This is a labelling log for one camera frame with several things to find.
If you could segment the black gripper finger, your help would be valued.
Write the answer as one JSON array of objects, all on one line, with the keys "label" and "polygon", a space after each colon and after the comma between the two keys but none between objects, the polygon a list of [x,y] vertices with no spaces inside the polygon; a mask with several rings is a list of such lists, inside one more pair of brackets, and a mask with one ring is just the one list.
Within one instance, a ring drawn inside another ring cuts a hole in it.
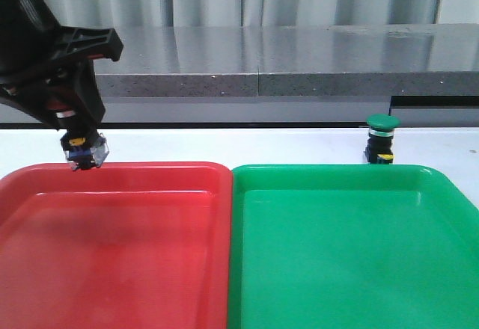
[{"label": "black gripper finger", "polygon": [[97,86],[92,60],[87,59],[77,64],[73,88],[77,97],[76,113],[88,127],[98,129],[106,109]]},{"label": "black gripper finger", "polygon": [[49,128],[61,129],[55,112],[59,101],[45,80],[5,82],[1,79],[1,104],[25,113]]}]

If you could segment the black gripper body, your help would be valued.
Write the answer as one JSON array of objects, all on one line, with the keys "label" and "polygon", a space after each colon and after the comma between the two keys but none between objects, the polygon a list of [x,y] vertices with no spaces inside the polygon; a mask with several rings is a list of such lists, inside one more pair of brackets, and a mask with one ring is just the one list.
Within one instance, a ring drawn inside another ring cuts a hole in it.
[{"label": "black gripper body", "polygon": [[118,61],[116,30],[61,25],[44,0],[1,0],[1,81],[26,82],[82,61]]}]

